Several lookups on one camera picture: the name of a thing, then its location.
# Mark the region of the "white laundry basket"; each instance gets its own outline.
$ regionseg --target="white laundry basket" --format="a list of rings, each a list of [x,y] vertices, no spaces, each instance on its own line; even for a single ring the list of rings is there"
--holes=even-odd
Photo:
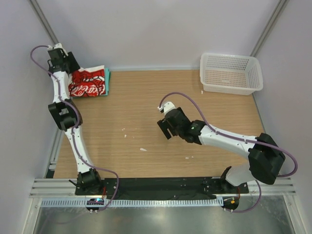
[[[249,95],[263,88],[259,61],[249,56],[203,54],[200,81],[210,92]]]

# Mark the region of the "shiny floor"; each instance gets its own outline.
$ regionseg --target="shiny floor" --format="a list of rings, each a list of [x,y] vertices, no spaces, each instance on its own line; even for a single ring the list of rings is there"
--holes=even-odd
[[[256,197],[242,197],[239,209]],[[67,224],[56,224],[71,220]],[[111,208],[88,214],[85,208],[41,208],[35,234],[294,234],[282,196],[262,197],[252,211],[231,214],[220,207]]]

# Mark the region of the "metal frame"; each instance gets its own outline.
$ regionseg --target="metal frame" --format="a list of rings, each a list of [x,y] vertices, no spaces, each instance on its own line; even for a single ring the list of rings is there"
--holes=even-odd
[[[54,34],[49,22],[47,21],[44,13],[42,12],[37,0],[28,0],[30,5],[32,6],[35,14],[43,25],[45,31],[50,37],[51,41],[56,44],[58,43],[58,39]],[[268,38],[270,32],[275,26],[278,18],[282,14],[289,0],[280,0],[274,9],[266,27],[264,28],[259,40],[257,41],[253,51],[251,52],[251,56],[256,57]],[[52,150],[50,153],[50,161],[47,166],[47,172],[53,171],[56,167],[60,146],[63,139],[63,132],[58,130],[56,131],[55,138],[53,141]],[[292,180],[290,178],[279,178],[276,180],[274,185],[266,185],[260,183],[262,195],[263,196],[272,196],[272,195],[283,195],[288,212],[290,214],[292,224],[296,233],[304,234],[308,233],[307,229],[303,223],[303,219],[301,217],[301,203],[296,196],[296,192],[294,186],[292,184]],[[242,194],[242,196],[258,196],[259,190],[257,184],[252,181],[248,182],[249,194]],[[45,198],[66,198],[66,199],[77,199],[79,197],[83,198],[93,198],[98,196],[75,196],[75,187],[68,182],[68,179],[36,179],[34,181],[32,190],[29,196],[29,212],[28,217],[25,221],[24,229],[22,231],[23,234],[32,234],[36,225],[37,217],[39,215],[39,208],[42,203],[42,200]],[[217,194],[217,197],[222,197],[224,194]]]

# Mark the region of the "wooden tabletop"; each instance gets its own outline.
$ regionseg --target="wooden tabletop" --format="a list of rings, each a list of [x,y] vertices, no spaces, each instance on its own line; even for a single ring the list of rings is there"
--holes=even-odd
[[[169,92],[189,95],[214,126],[244,135],[262,132],[253,97],[203,92],[198,70],[112,72],[106,97],[76,98],[83,117],[83,137],[93,163],[120,177],[220,176],[228,166],[245,162],[225,150],[170,140],[157,121],[160,100]],[[192,121],[201,119],[184,97],[167,98]],[[102,178],[114,177],[99,172]],[[77,168],[69,141],[64,137],[54,178],[76,178]]]

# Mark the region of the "white wall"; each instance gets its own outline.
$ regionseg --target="white wall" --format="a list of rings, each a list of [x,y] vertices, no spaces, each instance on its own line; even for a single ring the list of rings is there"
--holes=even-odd
[[[294,184],[312,221],[312,1],[290,1],[258,59],[264,88],[255,99],[267,133],[292,152],[299,170]],[[290,159],[283,172],[293,168]]]
[[[47,105],[53,98],[50,78],[29,59],[30,50],[50,44],[25,0],[0,8],[0,233],[18,234],[35,177],[46,169],[55,133]],[[36,53],[45,64],[47,53]]]
[[[249,55],[278,0],[38,0],[81,66],[198,68],[203,52]]]

